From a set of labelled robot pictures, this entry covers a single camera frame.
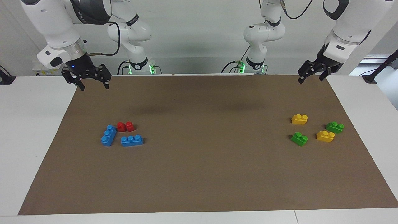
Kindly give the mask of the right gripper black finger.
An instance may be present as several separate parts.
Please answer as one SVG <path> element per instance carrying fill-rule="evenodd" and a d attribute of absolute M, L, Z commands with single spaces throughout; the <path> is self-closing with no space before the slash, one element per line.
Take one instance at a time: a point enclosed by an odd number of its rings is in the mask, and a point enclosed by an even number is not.
<path fill-rule="evenodd" d="M 67 67 L 63 67 L 61 70 L 61 74 L 64 77 L 65 81 L 68 84 L 74 84 L 77 86 L 81 91 L 84 91 L 85 86 L 81 82 L 81 78 L 79 76 L 73 77 L 71 71 Z"/>
<path fill-rule="evenodd" d="M 111 81 L 111 73 L 104 64 L 101 64 L 95 67 L 93 79 L 102 82 L 105 89 L 109 89 L 109 81 Z"/>

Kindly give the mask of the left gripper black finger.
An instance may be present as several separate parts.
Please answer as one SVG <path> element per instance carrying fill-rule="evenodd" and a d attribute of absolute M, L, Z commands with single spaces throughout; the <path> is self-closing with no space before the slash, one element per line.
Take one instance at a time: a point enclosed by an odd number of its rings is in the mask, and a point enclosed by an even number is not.
<path fill-rule="evenodd" d="M 319 80 L 323 81 L 327 78 L 327 76 L 334 74 L 337 72 L 337 66 L 327 66 L 327 68 L 322 72 L 322 74 L 319 76 Z"/>
<path fill-rule="evenodd" d="M 320 63 L 317 61 L 305 61 L 298 69 L 298 82 L 302 84 L 310 75 L 314 75 L 320 71 Z"/>

